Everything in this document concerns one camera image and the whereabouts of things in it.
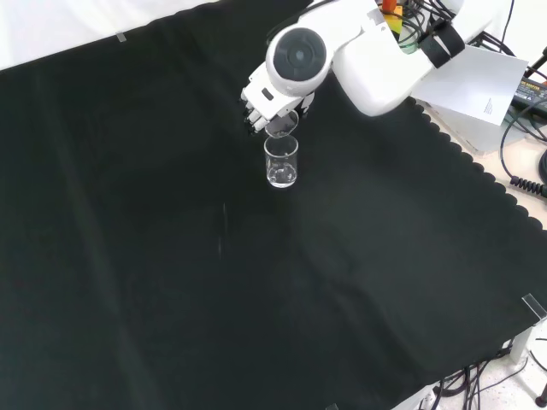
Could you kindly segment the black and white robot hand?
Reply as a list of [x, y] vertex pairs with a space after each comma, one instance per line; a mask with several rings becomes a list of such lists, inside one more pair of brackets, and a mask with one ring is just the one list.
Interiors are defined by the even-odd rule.
[[258, 133], [275, 122], [279, 123], [293, 110], [299, 116], [305, 116], [315, 93], [312, 91], [306, 97], [291, 97], [278, 91], [270, 81], [264, 62], [251, 74], [240, 97], [245, 106], [244, 122], [251, 132]]

